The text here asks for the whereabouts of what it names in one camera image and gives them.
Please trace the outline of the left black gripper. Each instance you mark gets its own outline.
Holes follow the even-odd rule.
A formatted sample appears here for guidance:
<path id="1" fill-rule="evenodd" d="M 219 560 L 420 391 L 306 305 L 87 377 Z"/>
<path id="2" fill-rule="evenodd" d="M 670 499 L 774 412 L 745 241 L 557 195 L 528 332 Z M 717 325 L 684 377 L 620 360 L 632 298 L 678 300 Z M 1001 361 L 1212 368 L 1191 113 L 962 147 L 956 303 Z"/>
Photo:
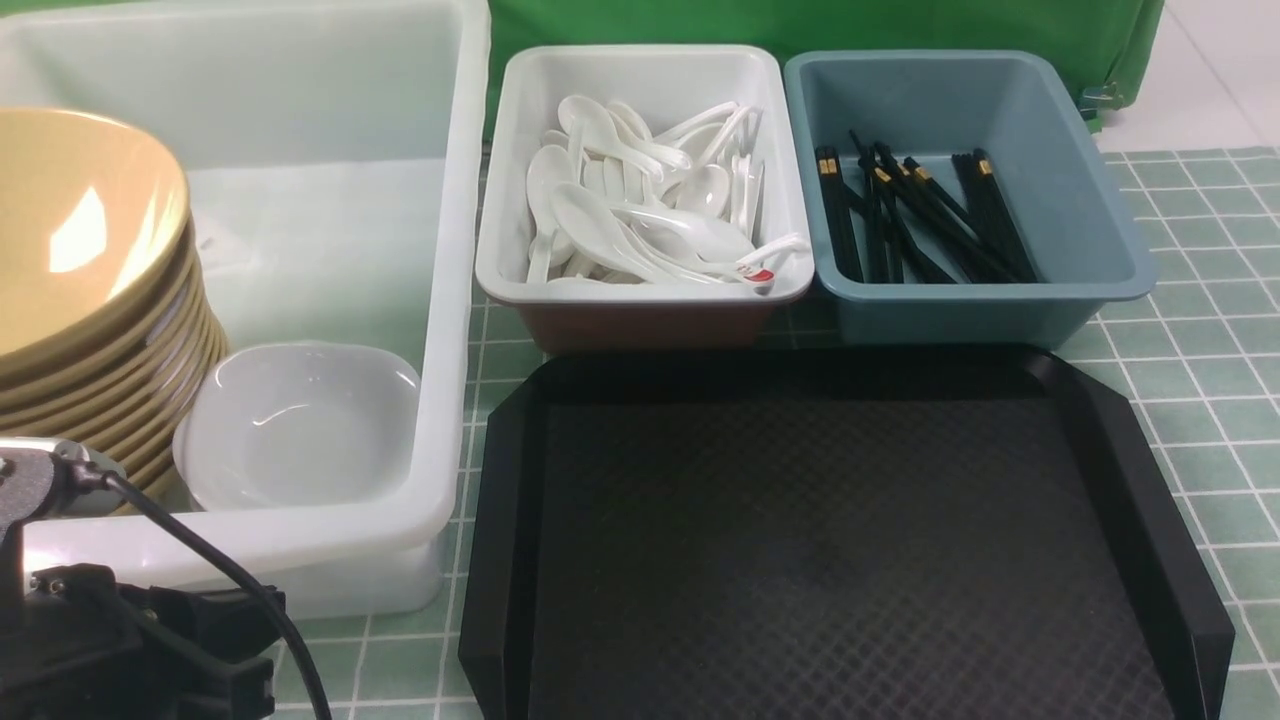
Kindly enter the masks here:
<path id="1" fill-rule="evenodd" d="M 265 719 L 279 630 L 243 589 L 120 583 L 109 568 L 37 571 L 3 611 L 5 719 Z"/>

